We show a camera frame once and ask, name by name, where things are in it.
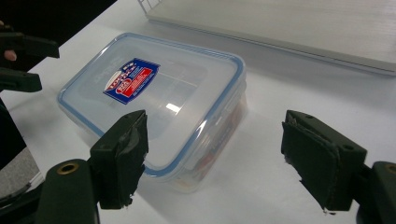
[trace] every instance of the red and blue label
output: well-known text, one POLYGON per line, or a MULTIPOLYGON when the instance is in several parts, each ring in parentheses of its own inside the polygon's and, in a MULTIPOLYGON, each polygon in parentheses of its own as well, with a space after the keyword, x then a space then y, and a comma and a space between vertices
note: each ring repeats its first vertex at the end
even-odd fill
POLYGON ((103 93, 126 105, 149 85, 159 67, 156 63, 135 58, 114 73, 103 93))

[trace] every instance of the container lid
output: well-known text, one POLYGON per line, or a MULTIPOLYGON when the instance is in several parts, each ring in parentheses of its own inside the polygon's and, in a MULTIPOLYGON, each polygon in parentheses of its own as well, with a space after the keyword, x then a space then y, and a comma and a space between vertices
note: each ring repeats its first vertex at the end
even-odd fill
POLYGON ((146 173, 175 169, 213 112, 244 74, 232 54, 123 34, 61 90, 61 107, 102 136, 121 116, 145 109, 146 173))

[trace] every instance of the clear plastic container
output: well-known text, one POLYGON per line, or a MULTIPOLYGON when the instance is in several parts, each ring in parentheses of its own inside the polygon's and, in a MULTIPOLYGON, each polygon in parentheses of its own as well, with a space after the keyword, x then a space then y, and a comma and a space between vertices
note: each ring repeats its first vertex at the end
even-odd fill
POLYGON ((242 117, 245 79, 245 64, 233 54, 123 34, 63 87, 58 102, 97 138, 145 109, 146 176, 192 191, 242 117))

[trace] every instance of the white table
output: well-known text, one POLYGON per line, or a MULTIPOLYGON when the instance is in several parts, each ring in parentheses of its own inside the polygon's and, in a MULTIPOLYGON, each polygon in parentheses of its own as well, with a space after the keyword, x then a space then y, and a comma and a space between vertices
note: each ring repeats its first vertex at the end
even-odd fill
POLYGON ((2 99, 40 171, 89 158, 83 131, 58 107, 61 87, 113 37, 152 35, 236 53, 247 63, 248 112, 202 187, 179 194, 140 184, 134 203, 100 210, 102 223, 355 223, 348 213, 324 215, 280 153, 286 110, 311 114, 369 150, 366 164, 396 161, 396 79, 226 37, 148 22, 136 1, 119 0, 46 59, 43 91, 4 91, 2 99))

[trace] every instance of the plastic food container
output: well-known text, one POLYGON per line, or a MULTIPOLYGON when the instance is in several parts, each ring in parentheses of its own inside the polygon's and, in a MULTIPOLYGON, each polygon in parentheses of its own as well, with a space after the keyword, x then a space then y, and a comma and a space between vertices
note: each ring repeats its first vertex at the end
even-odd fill
POLYGON ((123 34, 63 87, 58 102, 97 138, 123 115, 145 109, 144 179, 192 191, 242 117, 245 79, 238 56, 123 34))

